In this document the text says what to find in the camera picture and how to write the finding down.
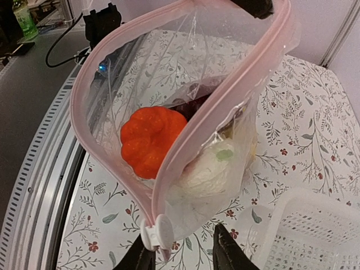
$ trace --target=dark purple food item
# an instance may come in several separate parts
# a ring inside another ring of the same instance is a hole
[[[205,101],[215,91],[216,88],[217,85],[205,86],[201,84],[199,86],[199,84],[194,83],[189,87],[189,94],[191,94],[192,91],[196,91],[196,95],[200,97],[189,102],[185,102],[185,100],[181,98],[176,98],[173,101],[175,106],[171,107],[170,109],[181,113],[187,121],[190,121],[190,119],[195,115],[195,113],[200,109],[200,107],[205,103]]]

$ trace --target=bottle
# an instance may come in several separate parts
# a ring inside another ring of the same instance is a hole
[[[13,0],[12,10],[24,33],[24,38],[26,40],[35,38],[39,31],[28,9],[27,0]]]

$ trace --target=black cable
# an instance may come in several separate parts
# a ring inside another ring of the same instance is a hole
[[[71,58],[69,58],[69,59],[67,59],[67,60],[65,60],[65,61],[63,61],[63,62],[60,62],[60,63],[56,64],[56,65],[51,65],[51,64],[49,63],[50,53],[51,53],[51,51],[54,49],[54,47],[56,46],[56,44],[58,44],[58,42],[59,42],[69,31],[71,31],[71,29],[74,28],[74,26],[76,26],[76,24],[81,20],[82,17],[83,17],[83,14],[81,13],[80,16],[77,18],[77,20],[76,20],[69,28],[67,28],[67,29],[57,38],[57,40],[55,40],[55,42],[51,45],[51,47],[50,47],[50,49],[48,50],[48,52],[47,52],[47,54],[46,54],[46,57],[45,57],[45,63],[46,63],[46,65],[47,65],[49,68],[57,68],[58,66],[61,66],[61,65],[65,64],[65,63],[67,63],[67,62],[69,62],[69,61],[71,61],[71,60],[73,60],[73,59],[77,59],[77,58],[81,58],[81,57],[86,56],[86,55],[76,55],[76,56],[73,56],[73,57],[71,57]]]

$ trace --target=floral tablecloth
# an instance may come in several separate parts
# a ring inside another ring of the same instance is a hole
[[[252,241],[293,187],[360,208],[360,128],[333,72],[285,56],[258,105],[257,155],[242,194],[190,237],[175,242],[157,269],[211,269],[212,233],[222,222],[252,258]],[[83,165],[62,237],[57,270],[112,269],[140,232],[142,214],[90,156]]]

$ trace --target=orange pumpkin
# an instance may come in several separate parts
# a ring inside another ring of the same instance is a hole
[[[121,156],[137,176],[155,179],[160,166],[187,124],[179,112],[164,107],[137,110],[120,131]]]

